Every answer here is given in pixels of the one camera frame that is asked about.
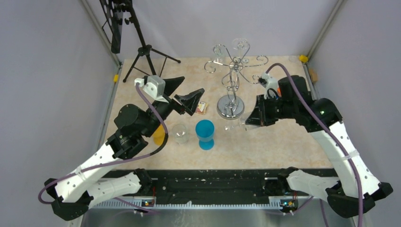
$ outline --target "orange object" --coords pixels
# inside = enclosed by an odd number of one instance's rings
[[[164,132],[163,126],[160,125],[160,126],[156,129],[156,131],[153,133],[153,142],[154,142],[156,145],[159,145],[159,146],[162,145],[165,134],[166,134],[166,133]]]

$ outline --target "tripod leg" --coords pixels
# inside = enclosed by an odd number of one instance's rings
[[[125,78],[122,80],[124,83],[127,82],[127,78],[128,78],[128,76],[130,75],[132,69],[135,67],[135,64],[137,63],[138,59],[139,59],[139,54],[138,54],[137,57],[135,58],[134,63],[131,65],[130,70],[128,70],[127,75],[125,75]]]
[[[178,63],[181,63],[180,60],[177,60],[177,59],[175,59],[175,58],[172,58],[172,57],[168,56],[167,54],[162,53],[162,52],[160,52],[160,51],[158,51],[158,50],[155,50],[155,49],[152,48],[152,51],[155,52],[155,53],[158,53],[158,54],[160,54],[160,55],[162,55],[162,56],[165,56],[166,58],[169,58],[169,59],[171,59],[171,60],[173,60],[173,61],[176,61],[176,62],[178,62]]]
[[[150,71],[152,71],[152,75],[157,75],[155,71],[155,67],[153,67],[152,60],[150,59],[150,55],[146,55],[146,59],[148,60]]]

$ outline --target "beige tabletop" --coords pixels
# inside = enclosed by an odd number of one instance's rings
[[[288,56],[270,56],[269,62],[260,67],[246,68],[243,74],[252,80],[252,75],[261,75],[270,65],[279,62],[284,64],[291,75],[305,76],[300,62],[291,62]],[[260,63],[249,57],[250,64]],[[156,72],[160,72],[164,59],[154,59]],[[306,132],[304,127],[295,123],[295,120],[279,120],[275,125],[261,127],[251,131],[240,128],[226,131],[225,126],[229,120],[219,116],[216,111],[217,101],[227,94],[221,84],[221,78],[228,73],[223,68],[209,74],[204,70],[204,64],[209,58],[182,58],[181,64],[167,60],[162,73],[162,78],[175,78],[185,76],[184,82],[173,93],[186,95],[191,91],[204,88],[205,93],[201,101],[207,102],[209,107],[205,115],[188,114],[179,115],[172,112],[166,120],[169,130],[178,123],[184,124],[189,131],[189,141],[179,145],[174,138],[169,137],[165,148],[154,156],[126,163],[118,166],[118,169],[269,169],[285,168],[289,166],[299,168],[326,168],[332,167],[320,145]],[[122,77],[128,72],[132,60],[126,60],[122,68]],[[137,68],[150,72],[146,59],[142,58],[136,65]],[[273,77],[280,79],[285,76],[280,68],[274,68]],[[134,79],[143,77],[143,74],[133,70],[126,83],[119,80],[113,108],[111,111],[106,139],[116,131],[113,122],[120,108],[125,104],[135,104],[146,110],[148,107],[135,90]],[[261,85],[247,83],[240,78],[240,87],[237,92],[245,103],[245,112],[253,110],[256,96],[263,94]],[[215,125],[215,145],[211,150],[204,151],[198,145],[195,133],[195,125],[202,119],[209,119]],[[149,145],[139,155],[153,151],[158,146],[152,138],[145,138]]]

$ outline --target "gray wall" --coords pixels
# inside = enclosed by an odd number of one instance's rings
[[[99,0],[88,0],[102,24]],[[336,0],[134,0],[145,41],[175,57],[209,57],[214,44],[231,47],[247,38],[250,55],[307,54]],[[124,23],[119,58],[140,47],[133,24]]]
[[[399,226],[401,1],[349,0],[313,57],[321,96],[340,109],[369,169],[394,194],[376,203],[374,226]]]
[[[78,0],[8,1],[0,21],[0,226],[66,226],[37,194],[94,152],[117,69]]]

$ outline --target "tripod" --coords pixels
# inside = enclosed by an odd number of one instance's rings
[[[176,61],[176,62],[178,62],[178,63],[181,63],[180,60],[177,60],[177,59],[175,59],[175,58],[172,58],[172,57],[168,56],[168,55],[165,54],[165,53],[162,53],[162,52],[160,52],[160,51],[158,51],[158,50],[153,49],[153,48],[152,48],[152,45],[149,45],[149,44],[146,45],[145,39],[143,38],[142,31],[140,30],[139,21],[138,21],[137,15],[135,14],[134,8],[133,8],[132,6],[131,6],[131,7],[126,7],[126,8],[127,8],[127,10],[131,13],[131,17],[130,17],[130,19],[125,19],[125,23],[126,23],[127,25],[130,24],[130,23],[133,23],[133,24],[134,24],[135,29],[137,30],[137,33],[138,33],[138,36],[139,36],[139,40],[140,40],[140,43],[141,43],[142,47],[138,48],[138,55],[137,55],[137,57],[135,58],[134,63],[131,65],[130,70],[128,71],[127,75],[125,75],[125,78],[124,78],[122,81],[123,81],[124,83],[127,81],[127,78],[128,78],[128,76],[130,75],[132,69],[136,69],[136,70],[138,70],[138,71],[140,71],[140,72],[143,72],[143,73],[145,73],[146,75],[150,76],[150,75],[147,74],[146,72],[144,72],[144,71],[142,71],[142,70],[140,70],[140,69],[138,69],[138,68],[135,67],[135,64],[137,63],[139,57],[142,57],[142,56],[146,56],[146,59],[148,60],[148,64],[149,64],[149,67],[150,67],[150,71],[152,72],[152,75],[156,75],[155,68],[153,67],[152,60],[150,59],[150,51],[153,51],[153,52],[158,53],[158,54],[160,54],[160,55],[162,55],[162,56],[165,57],[164,63],[163,63],[163,66],[162,66],[162,69],[161,69],[160,74],[159,74],[160,77],[161,77],[161,75],[162,75],[162,72],[163,72],[163,69],[164,69],[164,65],[166,64],[167,58],[169,58],[169,59],[171,59],[171,60],[173,60],[173,61]]]

